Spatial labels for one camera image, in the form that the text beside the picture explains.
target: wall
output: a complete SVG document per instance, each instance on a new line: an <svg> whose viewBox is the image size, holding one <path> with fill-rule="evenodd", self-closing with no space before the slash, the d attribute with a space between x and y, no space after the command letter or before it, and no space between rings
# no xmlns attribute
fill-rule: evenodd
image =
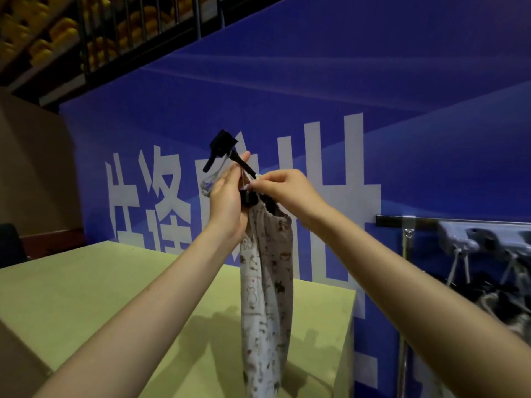
<svg viewBox="0 0 531 398"><path fill-rule="evenodd" d="M301 169L397 251L400 232L375 214L531 219L531 0L326 1L284 0L62 106L89 241L186 248L208 218L198 184L221 128L255 170ZM393 397L396 330L295 229L301 279L360 292L356 396ZM448 274L434 235L415 249L415 264ZM433 396L412 364L409 398Z"/></svg>
<svg viewBox="0 0 531 398"><path fill-rule="evenodd" d="M63 119L0 93L0 223L19 235L81 227L73 145Z"/></svg>

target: black clothes hanger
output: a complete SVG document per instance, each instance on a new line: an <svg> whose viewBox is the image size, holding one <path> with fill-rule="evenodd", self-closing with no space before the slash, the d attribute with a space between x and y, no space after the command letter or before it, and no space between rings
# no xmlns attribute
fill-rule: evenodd
<svg viewBox="0 0 531 398"><path fill-rule="evenodd" d="M242 158L240 158L240 155L238 155L234 149L237 142L238 140L236 138L222 129L210 143L210 157L208 158L207 164L203 167L203 172L207 173L210 170L216 158L228 156L230 160L239 164L243 170L249 173L249 176L251 176L253 179L256 179L256 173L254 170L251 169L251 167L245 163ZM277 207L275 201L273 201L273 199L268 195L264 194L260 195L260 199L265 203L265 207L268 212L275 214L275 209ZM242 206L250 208L258 204L258 194L254 191L240 190L240 200L242 202Z"/></svg>

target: light green table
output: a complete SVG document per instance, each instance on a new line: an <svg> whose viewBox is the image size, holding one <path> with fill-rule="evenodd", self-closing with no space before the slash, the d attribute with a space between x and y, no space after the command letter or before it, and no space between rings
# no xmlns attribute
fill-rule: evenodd
<svg viewBox="0 0 531 398"><path fill-rule="evenodd" d="M0 269L0 320L56 370L174 259L106 241ZM352 396L354 299L295 280L279 396ZM222 267L141 396L243 397L239 268Z"/></svg>

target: white chinese character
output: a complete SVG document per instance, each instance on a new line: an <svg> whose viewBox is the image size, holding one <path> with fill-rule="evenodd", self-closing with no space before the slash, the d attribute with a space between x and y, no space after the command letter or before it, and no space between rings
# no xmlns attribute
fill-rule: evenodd
<svg viewBox="0 0 531 398"><path fill-rule="evenodd" d="M142 151L140 151L138 162L148 191L153 187L157 197L161 191L163 193L163 199L155 205L155 210L145 211L148 219L148 229L153 233L153 238L155 239L155 249L160 251L157 217L160 222L173 211L181 219L190 223L190 204L177 197L181 183L181 161L179 160L179 155L161 156L160 147L156 145L153 147L153 150L153 177L149 173L148 165L145 162ZM172 175L169 186L163 177L166 174ZM165 247L165 251L166 253L181 254L183 252L181 243L190 244L192 242L190 227L177 225L177 217L175 215L170 215L170 220L170 225L160 225L162 239L174 243L174 247Z"/></svg>
<svg viewBox="0 0 531 398"><path fill-rule="evenodd" d="M107 186L109 188L109 214L110 222L113 225L114 237L118 236L118 242L130 246L144 247L144 236L142 233L134 233L131 229L131 219L129 218L129 207L140 207L138 202L138 192L135 185L124 185L122 166L117 153L113 154L114 166L116 167L116 177L118 185L114 185L113 167L105 162L107 169ZM124 212L125 231L116 231L116 209L121 206Z"/></svg>

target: right hand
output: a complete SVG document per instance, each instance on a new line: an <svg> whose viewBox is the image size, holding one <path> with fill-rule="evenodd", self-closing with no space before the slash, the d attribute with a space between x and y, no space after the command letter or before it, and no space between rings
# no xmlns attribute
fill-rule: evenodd
<svg viewBox="0 0 531 398"><path fill-rule="evenodd" d="M297 169L266 173L259 180L252 181L249 188L281 203L308 228L311 227L312 219L328 206L306 176Z"/></svg>

